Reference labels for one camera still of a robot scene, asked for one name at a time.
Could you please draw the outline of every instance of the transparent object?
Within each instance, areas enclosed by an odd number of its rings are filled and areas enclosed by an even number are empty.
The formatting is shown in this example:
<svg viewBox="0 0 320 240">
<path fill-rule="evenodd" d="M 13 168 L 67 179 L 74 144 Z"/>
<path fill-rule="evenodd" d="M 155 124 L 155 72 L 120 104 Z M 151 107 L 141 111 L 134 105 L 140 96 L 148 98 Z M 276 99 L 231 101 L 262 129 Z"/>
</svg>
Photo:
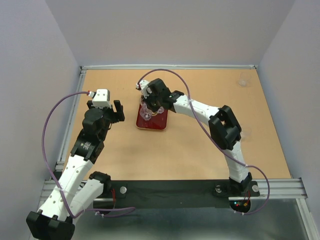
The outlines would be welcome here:
<svg viewBox="0 0 320 240">
<path fill-rule="evenodd" d="M 251 86 L 251 74 L 248 72 L 241 72 L 240 77 L 237 80 L 240 87 L 250 87 Z"/>
<path fill-rule="evenodd" d="M 143 106 L 140 108 L 139 114 L 145 121 L 149 121 L 152 117 L 152 111 Z"/>
<path fill-rule="evenodd" d="M 156 111 L 157 114 L 162 114 L 165 111 L 164 107 L 161 106 L 158 111 Z"/>
</svg>

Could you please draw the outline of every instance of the clear plastic object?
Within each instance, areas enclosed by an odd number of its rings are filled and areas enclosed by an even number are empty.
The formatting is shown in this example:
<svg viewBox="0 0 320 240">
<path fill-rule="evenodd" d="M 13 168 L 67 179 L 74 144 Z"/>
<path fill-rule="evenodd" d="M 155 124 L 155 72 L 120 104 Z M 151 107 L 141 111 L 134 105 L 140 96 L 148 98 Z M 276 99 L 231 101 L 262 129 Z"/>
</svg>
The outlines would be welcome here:
<svg viewBox="0 0 320 240">
<path fill-rule="evenodd" d="M 241 72 L 239 80 L 237 83 L 239 84 L 240 87 L 250 87 L 251 85 L 251 74 L 248 72 Z"/>
<path fill-rule="evenodd" d="M 148 108 L 144 108 L 143 106 L 140 108 L 140 116 L 145 120 L 149 121 L 152 117 L 152 111 L 149 110 Z"/>
<path fill-rule="evenodd" d="M 156 111 L 157 114 L 162 114 L 165 111 L 164 107 L 161 106 L 158 111 Z"/>
<path fill-rule="evenodd" d="M 241 141 L 249 141 L 251 138 L 252 129 L 249 126 L 241 125 Z"/>
</svg>

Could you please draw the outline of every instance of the metal frame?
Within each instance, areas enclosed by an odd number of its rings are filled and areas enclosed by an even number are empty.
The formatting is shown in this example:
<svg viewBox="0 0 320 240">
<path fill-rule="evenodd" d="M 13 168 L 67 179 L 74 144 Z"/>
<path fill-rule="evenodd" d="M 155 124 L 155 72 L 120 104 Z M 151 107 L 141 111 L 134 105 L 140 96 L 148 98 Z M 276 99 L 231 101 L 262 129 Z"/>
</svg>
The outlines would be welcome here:
<svg viewBox="0 0 320 240">
<path fill-rule="evenodd" d="M 155 68 L 169 68 L 169 69 L 256 69 L 255 65 L 156 65 L 156 64 L 142 64 L 142 65 L 99 65 L 99 66 L 83 66 L 79 76 L 79 83 L 77 91 L 81 91 L 87 70 L 107 70 L 107 69 L 155 69 Z M 60 148 L 55 170 L 62 172 L 67 156 L 68 144 L 70 142 L 72 129 L 76 117 L 76 109 L 79 104 L 79 96 L 74 98 L 68 124 L 63 137 L 63 142 Z M 259 185 L 260 196 L 252 197 L 251 199 L 265 199 L 267 195 L 267 184 L 264 179 L 256 180 Z M 307 194 L 300 178 L 298 179 L 269 179 L 270 181 L 270 199 L 296 199 L 298 208 L 303 220 L 304 227 L 310 240 L 320 240 L 317 227 L 314 223 L 313 217 L 309 212 L 306 198 Z M 39 199 L 39 207 L 48 198 L 50 192 L 55 187 L 53 180 L 47 180 L 43 184 L 43 189 Z M 230 197 L 230 200 L 242 199 L 242 197 Z"/>
<path fill-rule="evenodd" d="M 82 70 L 106 69 L 257 69 L 256 65 L 219 65 L 219 64 L 116 64 L 82 66 Z"/>
</svg>

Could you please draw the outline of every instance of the cable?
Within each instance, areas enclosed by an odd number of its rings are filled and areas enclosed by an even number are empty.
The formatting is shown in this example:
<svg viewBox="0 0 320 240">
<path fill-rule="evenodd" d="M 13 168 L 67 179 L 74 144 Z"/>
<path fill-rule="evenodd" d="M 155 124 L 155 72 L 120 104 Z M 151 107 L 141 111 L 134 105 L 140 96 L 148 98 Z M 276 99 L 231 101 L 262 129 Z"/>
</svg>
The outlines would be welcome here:
<svg viewBox="0 0 320 240">
<path fill-rule="evenodd" d="M 198 122 L 198 124 L 200 125 L 200 127 L 202 128 L 202 130 L 204 131 L 204 133 L 207 135 L 207 137 L 210 139 L 210 141 L 216 146 L 217 149 L 219 149 L 219 151 L 220 151 L 221 153 L 223 153 L 223 155 L 225 155 L 226 157 L 228 157 L 228 158 L 231 159 L 232 161 L 236 162 L 237 164 L 240 164 L 240 165 L 243 166 L 243 167 L 256 169 L 256 170 L 258 170 L 258 171 L 263 175 L 263 177 L 265 178 L 266 184 L 267 184 L 267 188 L 268 188 L 268 194 L 267 194 L 267 196 L 266 196 L 266 199 L 265 199 L 265 201 L 264 201 L 264 203 L 262 204 L 261 207 L 259 207 L 258 209 L 254 210 L 254 211 L 252 211 L 252 212 L 244 213 L 244 215 L 252 215 L 252 214 L 255 214 L 255 213 L 259 212 L 261 209 L 263 209 L 263 208 L 266 206 L 266 204 L 267 204 L 267 202 L 269 201 L 269 198 L 270 198 L 270 183 L 269 183 L 269 180 L 268 180 L 267 176 L 265 175 L 265 173 L 264 173 L 259 167 L 257 167 L 257 166 L 254 166 L 254 165 L 246 165 L 246 164 L 244 164 L 244 163 L 236 160 L 236 159 L 233 158 L 232 156 L 224 153 L 223 150 L 216 144 L 216 142 L 211 138 L 210 133 L 206 130 L 206 128 L 204 127 L 204 125 L 203 125 L 203 124 L 201 123 L 201 121 L 199 120 L 199 118 L 198 118 L 198 116 L 197 116 L 197 113 L 196 113 L 196 111 L 195 111 L 195 109 L 194 109 L 194 106 L 192 105 L 192 101 L 191 101 L 192 99 L 191 99 L 191 96 L 190 96 L 189 87 L 188 87 L 186 81 L 185 81 L 178 73 L 176 73 L 176 72 L 174 72 L 174 71 L 172 71 L 172 70 L 169 70 L 169 69 L 165 69 L 165 68 L 153 69 L 153 70 L 151 70 L 151 71 L 148 71 L 146 74 L 144 74 L 144 75 L 139 79 L 139 81 L 137 82 L 138 86 L 140 86 L 139 83 L 140 83 L 147 75 L 149 75 L 150 73 L 156 72 L 156 71 L 165 71 L 165 72 L 172 73 L 172 74 L 176 75 L 176 76 L 183 82 L 183 84 L 184 84 L 184 86 L 185 86 L 185 88 L 186 88 L 186 91 L 187 91 L 187 96 L 188 96 L 188 99 L 189 99 L 190 108 L 191 108 L 191 111 L 192 111 L 192 113 L 193 113 L 193 115 L 194 115 L 195 120 Z"/>
<path fill-rule="evenodd" d="M 62 197 L 62 200 L 63 200 L 63 203 L 64 203 L 64 206 L 67 210 L 67 212 L 69 213 L 70 217 L 73 218 L 73 219 L 76 219 L 77 217 L 79 217 L 83 212 L 89 212 L 89 211 L 106 211 L 106 209 L 103 209 L 103 208 L 90 208 L 90 209 L 87 209 L 87 210 L 81 210 L 80 212 L 78 212 L 76 215 L 73 215 L 73 213 L 71 212 L 71 209 L 70 209 L 70 206 L 67 202 L 67 199 L 66 199 L 66 196 L 65 196 L 65 193 L 58 181 L 58 179 L 56 178 L 56 176 L 54 175 L 54 172 L 51 170 L 50 166 L 49 166 L 49 163 L 48 163 L 48 160 L 47 160 L 47 156 L 46 156 L 46 150 L 45 150 L 45 135 L 46 135 L 46 129 L 47 129 L 47 125 L 48 125 L 48 122 L 49 122 L 49 119 L 52 115 L 52 113 L 54 112 L 54 110 L 58 107 L 58 105 L 64 101 L 65 99 L 67 98 L 70 98 L 72 96 L 75 96 L 75 95 L 79 95 L 79 94 L 89 94 L 89 91 L 79 91 L 79 92 L 75 92 L 75 93 L 72 93 L 72 94 L 69 94 L 63 98 L 61 98 L 54 106 L 53 108 L 51 109 L 51 111 L 49 112 L 48 116 L 46 117 L 46 120 L 44 122 L 44 126 L 43 126 L 43 131 L 42 131 L 42 138 L 41 138 L 41 147 L 42 147 L 42 155 L 43 155 L 43 159 L 44 159 L 44 163 L 46 165 L 46 168 L 48 169 L 49 173 L 50 173 L 50 176 L 52 177 L 53 181 L 55 182 L 56 186 L 60 189 L 60 194 L 61 194 L 61 197 Z M 104 216 L 104 217 L 107 217 L 107 218 L 115 218 L 115 217 L 120 217 L 120 216 L 123 216 L 123 215 L 127 215 L 129 213 L 132 213 L 136 208 L 134 206 L 131 206 L 131 207 L 125 207 L 125 208 L 115 208 L 115 209 L 108 209 L 108 211 L 110 212 L 120 212 L 120 211 L 126 211 L 128 210 L 127 212 L 124 212 L 124 213 L 120 213 L 120 214 L 117 214 L 117 215 L 112 215 L 112 216 Z"/>
</svg>

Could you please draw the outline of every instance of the black metal bar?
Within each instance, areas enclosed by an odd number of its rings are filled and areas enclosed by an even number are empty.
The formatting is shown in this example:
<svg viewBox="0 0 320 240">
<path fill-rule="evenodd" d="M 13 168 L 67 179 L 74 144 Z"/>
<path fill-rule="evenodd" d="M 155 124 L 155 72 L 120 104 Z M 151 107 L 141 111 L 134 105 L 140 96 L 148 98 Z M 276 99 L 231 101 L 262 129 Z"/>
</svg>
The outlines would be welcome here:
<svg viewBox="0 0 320 240">
<path fill-rule="evenodd" d="M 237 197 L 228 188 L 227 180 L 130 180 L 112 181 L 115 189 L 115 207 L 136 207 L 137 209 L 172 209 L 172 208 L 230 208 L 228 197 Z M 250 195 L 257 197 L 259 192 L 252 191 Z M 94 208 L 112 208 L 112 194 L 101 195 L 93 202 Z"/>
</svg>

